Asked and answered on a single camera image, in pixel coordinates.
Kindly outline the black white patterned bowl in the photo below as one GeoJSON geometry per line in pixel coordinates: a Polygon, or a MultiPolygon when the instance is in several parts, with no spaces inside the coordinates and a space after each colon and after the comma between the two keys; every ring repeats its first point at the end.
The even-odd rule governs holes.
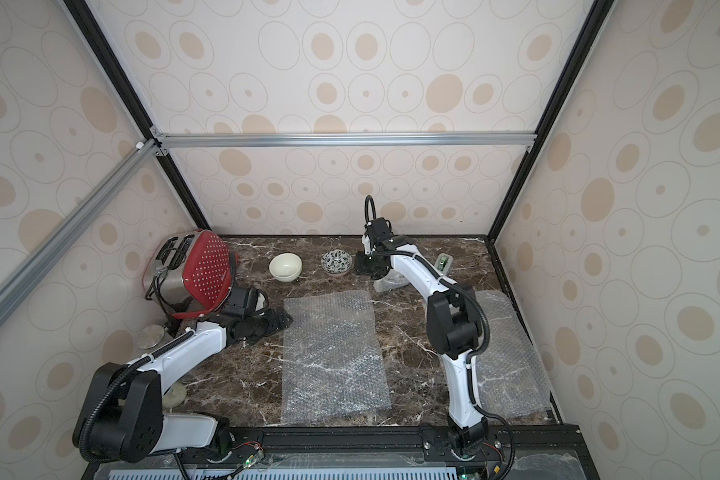
{"type": "Polygon", "coordinates": [[[347,274],[353,265],[353,257],[345,250],[334,249],[321,257],[321,267],[329,275],[347,274]]]}

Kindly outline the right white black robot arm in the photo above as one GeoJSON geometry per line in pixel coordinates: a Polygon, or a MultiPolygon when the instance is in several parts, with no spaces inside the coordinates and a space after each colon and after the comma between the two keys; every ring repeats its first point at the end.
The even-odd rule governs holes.
{"type": "Polygon", "coordinates": [[[375,280],[395,271],[426,301],[427,336],[446,375],[449,442],[456,455],[472,455],[489,432],[475,365],[489,340],[489,327],[474,291],[443,275],[412,244],[387,251],[379,246],[361,250],[356,253],[355,270],[375,280]]]}

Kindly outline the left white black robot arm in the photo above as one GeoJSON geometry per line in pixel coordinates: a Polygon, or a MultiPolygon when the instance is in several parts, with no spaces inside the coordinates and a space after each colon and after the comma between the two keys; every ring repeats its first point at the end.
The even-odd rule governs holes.
{"type": "Polygon", "coordinates": [[[127,364],[109,362],[94,372],[73,444],[90,463],[136,463],[185,449],[223,460],[234,437],[229,420],[210,414],[168,414],[163,396],[190,370],[240,341],[254,343],[288,328],[284,308],[260,315],[195,319],[166,345],[127,364]]]}

